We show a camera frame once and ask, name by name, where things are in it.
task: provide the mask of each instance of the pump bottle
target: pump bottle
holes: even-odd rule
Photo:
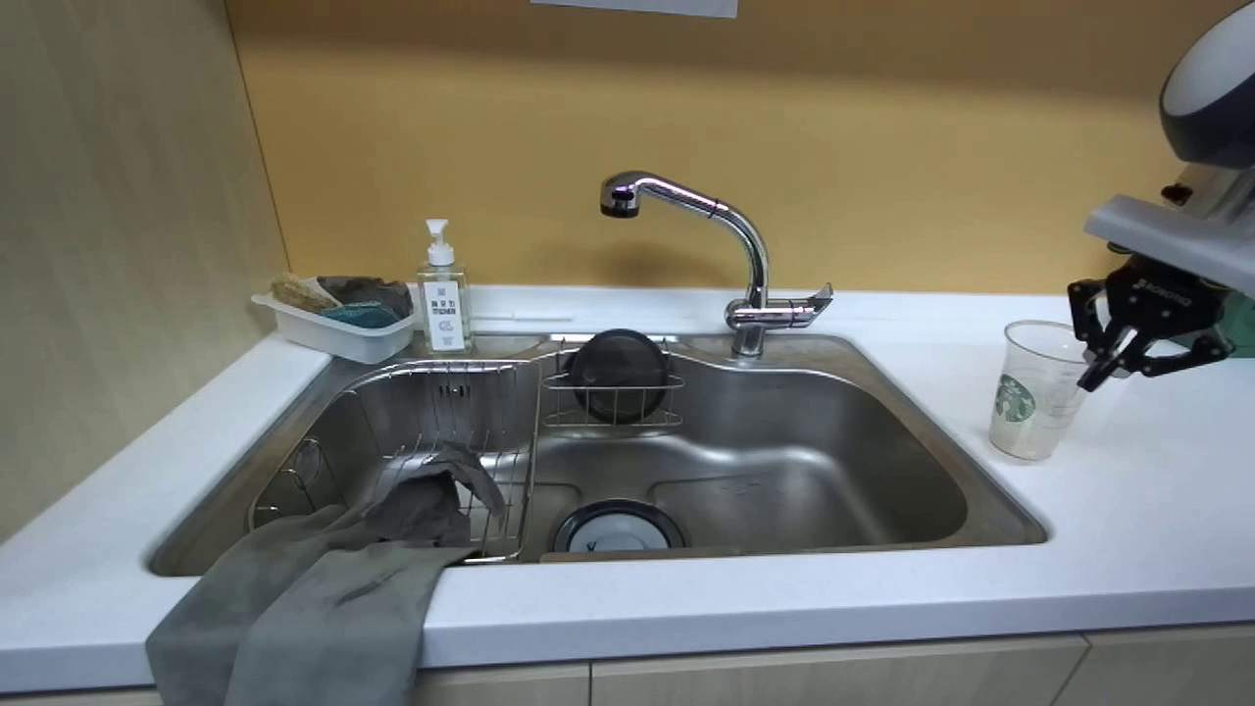
[[[465,351],[465,286],[457,269],[457,249],[441,240],[445,221],[426,221],[426,266],[424,266],[424,315],[432,351]]]

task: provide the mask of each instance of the sink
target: sink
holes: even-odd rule
[[[1032,545],[1007,499],[868,351],[773,332],[661,336],[671,379],[645,414],[597,418],[551,383],[579,341],[479,336],[474,355],[330,366],[152,548],[162,575],[203,572],[245,531],[360,499],[380,473],[465,447],[511,521],[470,494],[487,561],[623,561]]]

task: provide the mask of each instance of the faucet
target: faucet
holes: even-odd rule
[[[696,187],[674,184],[654,171],[615,171],[600,184],[600,210],[611,221],[635,221],[644,197],[713,221],[743,248],[749,290],[743,298],[732,298],[726,306],[726,327],[732,328],[737,359],[762,355],[768,328],[802,328],[832,306],[832,286],[817,290],[810,298],[768,298],[768,248],[756,235],[754,221]]]

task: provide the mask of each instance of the drain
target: drain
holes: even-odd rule
[[[551,532],[556,553],[661,553],[677,545],[677,524],[644,500],[579,504]]]

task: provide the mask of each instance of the wall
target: wall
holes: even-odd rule
[[[615,170],[739,204],[783,286],[1061,290],[1154,197],[1172,57],[1235,0],[743,0],[737,23],[524,0],[230,0],[292,269],[739,286],[708,225],[597,214]]]
[[[283,244],[219,0],[2,0],[0,154],[9,538],[264,332]]]

